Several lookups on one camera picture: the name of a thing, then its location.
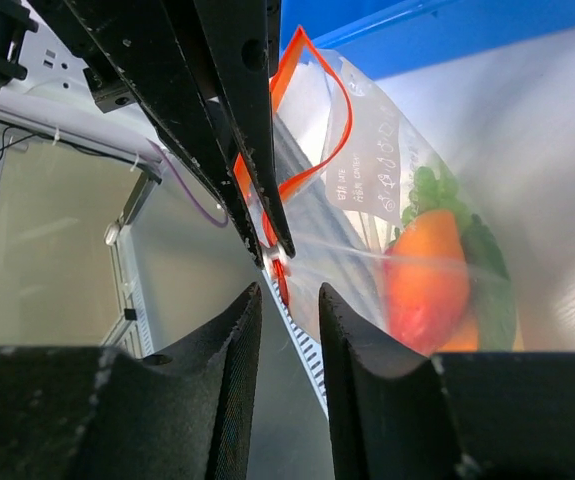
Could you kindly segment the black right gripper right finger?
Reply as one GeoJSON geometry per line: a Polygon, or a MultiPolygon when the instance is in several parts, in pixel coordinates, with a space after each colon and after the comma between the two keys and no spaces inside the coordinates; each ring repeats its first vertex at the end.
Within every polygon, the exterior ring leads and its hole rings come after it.
{"type": "Polygon", "coordinates": [[[421,356],[330,285],[319,321],[339,479],[575,479],[575,353],[421,356]]]}

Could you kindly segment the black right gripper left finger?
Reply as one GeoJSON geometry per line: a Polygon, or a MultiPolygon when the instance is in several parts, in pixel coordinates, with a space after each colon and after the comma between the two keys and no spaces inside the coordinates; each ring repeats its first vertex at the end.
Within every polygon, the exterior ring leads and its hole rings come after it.
{"type": "Polygon", "coordinates": [[[244,478],[261,327],[251,284],[142,359],[0,346],[0,479],[244,478]]]}

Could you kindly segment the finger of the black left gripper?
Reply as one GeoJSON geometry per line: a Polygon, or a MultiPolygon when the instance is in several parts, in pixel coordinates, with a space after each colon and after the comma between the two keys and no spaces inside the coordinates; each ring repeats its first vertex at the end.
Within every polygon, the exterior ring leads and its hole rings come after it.
{"type": "Polygon", "coordinates": [[[196,1],[215,75],[213,86],[277,243],[292,257],[292,240],[275,177],[270,77],[277,72],[279,1],[196,1]]]}
{"type": "Polygon", "coordinates": [[[68,1],[163,144],[220,201],[257,266],[261,247],[163,1],[68,1]]]}

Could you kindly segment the green chili pepper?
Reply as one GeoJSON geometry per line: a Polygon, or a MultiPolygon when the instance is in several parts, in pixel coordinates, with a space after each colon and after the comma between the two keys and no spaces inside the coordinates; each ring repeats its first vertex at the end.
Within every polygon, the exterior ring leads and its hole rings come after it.
{"type": "Polygon", "coordinates": [[[496,238],[481,218],[472,214],[461,244],[470,266],[472,306],[479,325],[478,349],[511,351],[517,333],[517,307],[496,238]]]}

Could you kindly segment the clear zip top bag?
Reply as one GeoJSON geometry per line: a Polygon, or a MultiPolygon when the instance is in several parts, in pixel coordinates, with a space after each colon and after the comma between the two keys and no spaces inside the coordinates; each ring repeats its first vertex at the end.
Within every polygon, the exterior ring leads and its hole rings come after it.
{"type": "Polygon", "coordinates": [[[318,339],[318,295],[327,284],[390,335],[386,251],[408,226],[401,214],[414,171],[444,161],[372,79],[339,52],[315,47],[303,29],[289,42],[270,93],[275,177],[294,256],[276,242],[258,198],[250,195],[247,204],[279,299],[318,339]]]}

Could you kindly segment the green grape bunch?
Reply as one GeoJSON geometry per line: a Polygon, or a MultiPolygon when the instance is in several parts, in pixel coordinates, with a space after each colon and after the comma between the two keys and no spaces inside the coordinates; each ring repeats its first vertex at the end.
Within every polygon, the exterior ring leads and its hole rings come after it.
{"type": "Polygon", "coordinates": [[[445,209],[452,212],[458,231],[463,233],[472,223],[472,213],[458,194],[459,183],[444,162],[439,161],[435,168],[418,167],[413,174],[409,204],[401,214],[403,226],[409,225],[420,214],[445,209]]]}

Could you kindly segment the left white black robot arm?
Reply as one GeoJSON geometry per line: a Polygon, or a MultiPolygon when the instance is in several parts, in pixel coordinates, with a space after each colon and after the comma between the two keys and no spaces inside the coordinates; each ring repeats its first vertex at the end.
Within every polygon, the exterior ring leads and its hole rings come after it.
{"type": "Polygon", "coordinates": [[[277,1],[0,1],[0,109],[47,132],[147,131],[220,202],[255,262],[255,195],[295,252],[274,173],[277,1]]]}

